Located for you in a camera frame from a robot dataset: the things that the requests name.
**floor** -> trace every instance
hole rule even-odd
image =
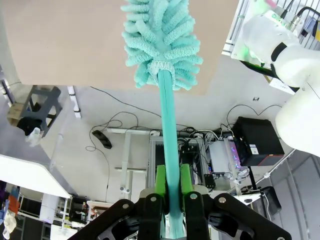
[[[106,133],[113,145],[110,150],[103,149],[102,145],[94,139],[96,147],[103,151],[109,161],[110,179],[106,195],[108,163],[101,152],[86,150],[86,146],[92,145],[89,138],[90,129],[93,126],[108,122],[112,116],[121,111],[135,114],[138,117],[139,126],[152,129],[161,128],[161,118],[120,103],[95,89],[77,87],[76,92],[82,119],[76,119],[66,87],[61,87],[61,89],[63,92],[63,111],[49,134],[42,140],[41,146],[50,158],[54,151],[57,135],[62,134],[63,142],[57,150],[56,164],[63,177],[79,195],[88,196],[92,200],[114,203],[120,197],[121,173],[116,171],[115,167],[120,167],[122,163],[124,136]],[[143,89],[130,91],[104,90],[125,103],[161,114],[160,98],[157,91],[145,91]],[[176,121],[178,124],[192,126],[196,129],[216,129],[221,123],[225,124],[227,122],[228,111],[237,104],[247,104],[260,112],[273,104],[282,106],[290,96],[288,93],[270,87],[262,75],[246,69],[240,62],[222,55],[217,73],[205,95],[175,93]],[[238,116],[244,116],[269,119],[274,123],[279,110],[279,107],[272,107],[257,117],[251,109],[241,106],[232,110],[228,121],[233,123]],[[123,122],[123,128],[137,125],[135,116],[129,113],[121,113],[115,118]],[[110,125],[116,127],[118,123],[113,122]],[[130,167],[145,168],[147,166],[148,144],[148,137],[134,137],[131,146]],[[285,152],[289,150],[290,148],[285,146]],[[259,178],[261,172],[267,170],[267,168],[263,169],[261,167],[255,171],[256,177]],[[134,174],[133,186],[132,199],[136,200],[139,197],[140,190],[145,188],[144,174]]]

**cardboard sheet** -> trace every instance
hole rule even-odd
[[[135,88],[136,68],[125,65],[121,36],[126,15],[120,6],[125,4],[124,0],[0,1],[4,25],[0,27],[5,28],[15,65],[8,71],[15,69],[23,84]],[[190,0],[194,33],[201,41],[199,55],[204,59],[199,84],[190,93],[204,94],[213,79],[237,5],[236,0]]]

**white panel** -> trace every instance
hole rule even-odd
[[[274,189],[282,206],[280,218],[283,229],[291,234],[292,240],[301,240],[295,206],[292,199],[288,197],[291,196],[291,192],[287,179],[284,179],[275,185]]]
[[[67,191],[41,164],[0,154],[0,178],[7,183],[45,194],[70,198]]]
[[[293,173],[301,198],[301,204],[310,239],[319,238],[320,223],[320,176],[312,157]]]
[[[214,172],[230,172],[228,155],[224,141],[217,141],[209,146],[212,168]]]

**black bracket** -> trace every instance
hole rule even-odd
[[[123,240],[138,230],[140,240],[164,236],[164,198],[152,193],[137,203],[121,199],[69,240]]]
[[[188,240],[209,240],[208,224],[240,240],[292,240],[287,231],[227,193],[213,199],[194,191],[184,202]]]

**bolt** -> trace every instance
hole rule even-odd
[[[224,197],[219,198],[219,203],[221,203],[221,204],[224,204],[226,201],[227,201],[227,199]]]
[[[249,199],[245,199],[244,202],[245,202],[246,204],[250,204],[250,203],[252,203],[252,199],[250,199],[250,198],[249,198]]]
[[[191,195],[190,195],[190,198],[191,199],[196,199],[198,196],[197,196],[197,194],[195,194],[195,193],[192,193]]]

